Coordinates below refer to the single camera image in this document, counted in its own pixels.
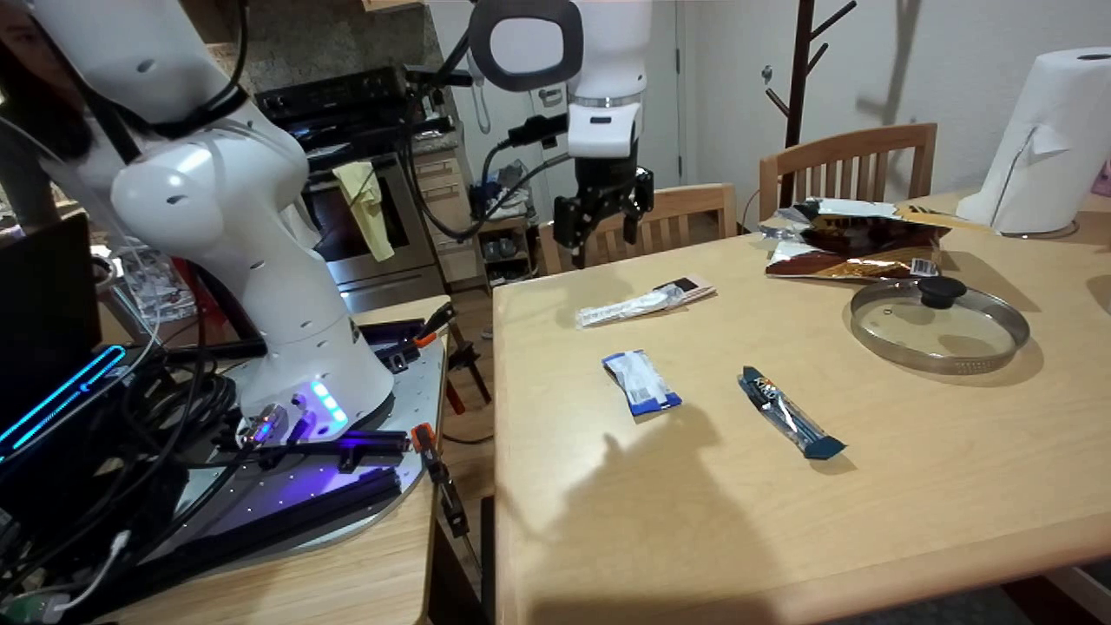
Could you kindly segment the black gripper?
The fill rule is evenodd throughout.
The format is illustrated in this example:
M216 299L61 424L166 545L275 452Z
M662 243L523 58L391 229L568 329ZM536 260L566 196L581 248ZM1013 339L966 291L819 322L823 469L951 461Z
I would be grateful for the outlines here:
M634 248L639 218L654 210L654 174L633 157L581 157L573 174L575 196L556 199L556 229L568 268L581 268L581 234L589 234L611 216L624 218L623 238L630 248Z

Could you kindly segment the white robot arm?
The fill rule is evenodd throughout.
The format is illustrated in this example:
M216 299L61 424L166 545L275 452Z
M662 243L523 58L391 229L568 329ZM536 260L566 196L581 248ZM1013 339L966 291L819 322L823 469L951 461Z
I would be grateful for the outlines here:
M248 314L264 351L234 368L248 444L333 442L368 419L396 376L355 328L325 260L291 234L310 183L306 150L216 64L182 0L15 0L78 85L129 119L95 132L74 180L103 218L210 272ZM556 241L654 204L634 162L654 0L480 0L469 58L506 92L564 85L575 190Z

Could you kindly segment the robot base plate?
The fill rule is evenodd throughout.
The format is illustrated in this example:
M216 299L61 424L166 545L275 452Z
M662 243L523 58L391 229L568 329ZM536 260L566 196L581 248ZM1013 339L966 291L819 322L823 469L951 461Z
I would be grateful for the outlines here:
M200 574L339 543L380 522L425 475L412 432L436 418L443 329L391 339L396 394L380 419L336 442L258 449L199 488L182 523L147 557L119 558L66 625L95 622Z

